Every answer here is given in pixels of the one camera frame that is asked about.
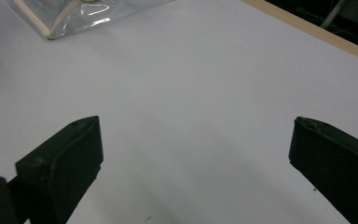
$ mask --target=small dark speck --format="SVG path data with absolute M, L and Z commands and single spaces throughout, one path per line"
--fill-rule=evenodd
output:
M 146 223 L 148 220 L 150 220 L 150 219 L 152 219 L 152 217 L 148 217 L 145 221 L 144 221 L 144 223 Z

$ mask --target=white table surface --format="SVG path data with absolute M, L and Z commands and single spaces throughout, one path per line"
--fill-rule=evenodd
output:
M 358 58 L 240 0 L 176 0 L 44 40 L 0 0 L 0 176 L 99 115 L 68 223 L 348 223 L 287 158 L 297 116 L 358 137 Z

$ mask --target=clear plastic bag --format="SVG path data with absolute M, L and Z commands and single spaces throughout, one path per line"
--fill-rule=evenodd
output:
M 90 28 L 173 0 L 13 0 L 47 39 Z

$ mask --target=transparent plastic wrap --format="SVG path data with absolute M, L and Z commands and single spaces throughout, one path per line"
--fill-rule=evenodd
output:
M 13 0 L 47 39 L 76 33 L 173 0 Z

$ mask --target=white tabletop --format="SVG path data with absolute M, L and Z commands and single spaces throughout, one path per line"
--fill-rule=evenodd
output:
M 92 115 L 104 162 L 68 223 L 348 223 L 287 156 L 297 116 L 358 137 L 358 58 L 240 0 L 55 41 L 0 1 L 0 176 Z

